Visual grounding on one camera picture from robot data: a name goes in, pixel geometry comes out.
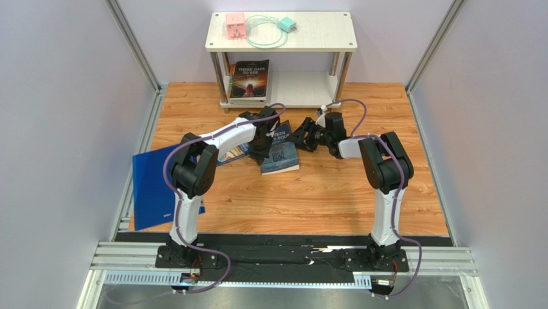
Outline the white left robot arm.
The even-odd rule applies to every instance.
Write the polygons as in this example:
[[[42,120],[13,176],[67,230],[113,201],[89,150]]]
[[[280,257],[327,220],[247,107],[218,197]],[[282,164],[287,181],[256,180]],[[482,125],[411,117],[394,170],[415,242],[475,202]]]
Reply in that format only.
[[[269,157],[279,117],[274,106],[265,106],[258,113],[241,113],[211,133],[187,133],[168,155],[162,175],[175,194],[174,221],[166,244],[158,249],[156,267],[188,268],[199,260],[204,251],[196,246],[199,209],[214,182],[219,157],[248,144],[248,156],[261,165]]]

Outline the blue 91-storey treehouse book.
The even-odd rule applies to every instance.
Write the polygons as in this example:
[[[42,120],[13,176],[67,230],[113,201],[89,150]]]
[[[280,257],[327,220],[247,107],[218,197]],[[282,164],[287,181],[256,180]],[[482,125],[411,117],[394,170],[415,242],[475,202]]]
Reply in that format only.
[[[249,151],[248,143],[238,145],[237,147],[234,147],[233,149],[229,150],[227,153],[220,155],[219,158],[217,159],[217,166],[230,163],[240,158],[244,158],[245,156],[247,156],[248,151]]]

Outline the orange treehouse book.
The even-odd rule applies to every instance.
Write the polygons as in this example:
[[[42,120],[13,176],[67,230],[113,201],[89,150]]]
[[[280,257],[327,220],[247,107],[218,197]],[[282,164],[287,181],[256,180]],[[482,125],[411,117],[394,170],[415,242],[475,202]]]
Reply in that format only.
[[[235,73],[236,64],[230,65],[230,71],[229,71],[229,79],[228,79],[228,87],[227,87],[227,97],[232,97],[232,88],[233,88],[233,76]]]

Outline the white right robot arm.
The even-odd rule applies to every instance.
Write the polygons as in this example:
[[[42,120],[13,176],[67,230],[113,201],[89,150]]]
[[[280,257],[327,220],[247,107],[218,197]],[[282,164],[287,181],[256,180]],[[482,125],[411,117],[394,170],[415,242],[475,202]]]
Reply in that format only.
[[[414,167],[397,134],[350,137],[339,112],[322,113],[317,120],[307,117],[291,133],[288,141],[296,148],[313,152],[326,146],[337,159],[359,158],[363,162],[367,181],[375,193],[374,225],[369,234],[366,262],[373,269],[393,265],[401,253],[399,217],[403,195]]]

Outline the dark nineteen eighty-four book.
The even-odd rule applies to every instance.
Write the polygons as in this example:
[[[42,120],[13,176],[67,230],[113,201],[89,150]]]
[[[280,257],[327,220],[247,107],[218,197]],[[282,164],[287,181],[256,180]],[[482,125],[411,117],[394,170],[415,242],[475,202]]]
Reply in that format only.
[[[297,149],[287,138],[292,133],[288,120],[282,122],[273,134],[269,157],[260,166],[261,175],[284,173],[300,169]]]

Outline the dark three days book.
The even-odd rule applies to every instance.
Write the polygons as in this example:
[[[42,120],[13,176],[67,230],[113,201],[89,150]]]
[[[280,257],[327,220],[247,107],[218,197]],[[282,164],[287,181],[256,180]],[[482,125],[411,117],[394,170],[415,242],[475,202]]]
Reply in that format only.
[[[265,101],[268,96],[270,61],[238,61],[230,102]]]

